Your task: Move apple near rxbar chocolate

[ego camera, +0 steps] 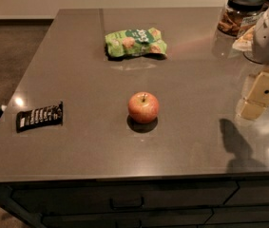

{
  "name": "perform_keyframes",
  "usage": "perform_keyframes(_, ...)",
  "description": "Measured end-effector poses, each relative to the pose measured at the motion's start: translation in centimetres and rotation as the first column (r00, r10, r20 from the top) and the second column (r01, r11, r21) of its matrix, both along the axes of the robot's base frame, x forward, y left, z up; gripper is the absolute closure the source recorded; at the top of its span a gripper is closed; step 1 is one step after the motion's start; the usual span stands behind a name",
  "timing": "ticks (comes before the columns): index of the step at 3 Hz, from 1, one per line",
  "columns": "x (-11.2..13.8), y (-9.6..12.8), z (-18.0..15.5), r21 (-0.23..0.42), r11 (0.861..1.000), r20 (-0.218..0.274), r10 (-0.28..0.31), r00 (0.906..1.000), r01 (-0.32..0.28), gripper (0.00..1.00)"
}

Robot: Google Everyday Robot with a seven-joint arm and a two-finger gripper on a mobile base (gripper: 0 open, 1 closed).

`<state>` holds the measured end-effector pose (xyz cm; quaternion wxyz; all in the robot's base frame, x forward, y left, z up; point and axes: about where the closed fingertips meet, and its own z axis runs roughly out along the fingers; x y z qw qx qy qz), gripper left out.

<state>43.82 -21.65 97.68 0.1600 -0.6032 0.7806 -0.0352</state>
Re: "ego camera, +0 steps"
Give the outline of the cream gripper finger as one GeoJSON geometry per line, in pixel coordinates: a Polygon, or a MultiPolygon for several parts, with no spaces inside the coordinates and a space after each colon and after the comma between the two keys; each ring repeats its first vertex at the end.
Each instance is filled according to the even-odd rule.
{"type": "Polygon", "coordinates": [[[269,73],[249,75],[238,102],[238,115],[246,120],[257,119],[269,107],[269,73]]]}

